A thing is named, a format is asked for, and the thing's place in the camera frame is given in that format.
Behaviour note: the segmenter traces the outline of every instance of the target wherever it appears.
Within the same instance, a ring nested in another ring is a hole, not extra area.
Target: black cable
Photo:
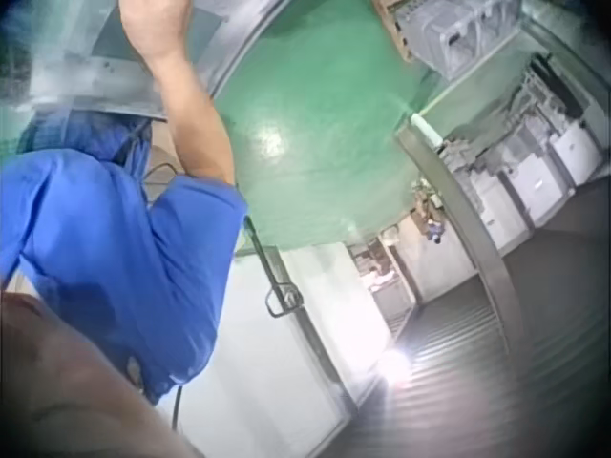
[[[180,398],[182,398],[182,386],[179,386],[179,390],[176,392],[176,400],[174,401],[174,413],[172,414],[173,431],[176,431],[179,425]]]
[[[174,175],[180,175],[179,170],[174,165],[172,165],[169,162],[163,162],[162,164],[159,164],[157,167],[153,167],[151,170],[149,170],[147,174],[144,176],[144,181],[150,178],[154,172],[156,172],[157,170],[161,170],[163,167],[172,169],[172,172],[174,172]]]

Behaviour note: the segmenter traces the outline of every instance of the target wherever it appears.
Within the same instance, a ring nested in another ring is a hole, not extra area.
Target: green floor
[[[359,239],[405,215],[417,171],[392,135],[436,83],[401,61],[369,0],[290,5],[218,104],[262,242]]]

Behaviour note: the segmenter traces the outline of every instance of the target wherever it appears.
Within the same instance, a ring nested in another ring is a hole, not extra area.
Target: sleeve
[[[180,332],[197,360],[181,379],[199,373],[212,352],[246,211],[235,187],[192,177],[176,177],[151,207],[155,244],[175,310],[182,315],[176,317],[184,324]]]

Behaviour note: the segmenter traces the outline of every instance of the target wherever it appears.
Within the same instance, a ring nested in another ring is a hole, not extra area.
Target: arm
[[[210,95],[188,61],[192,0],[120,0],[121,22],[158,83],[187,175],[235,183],[231,144]]]

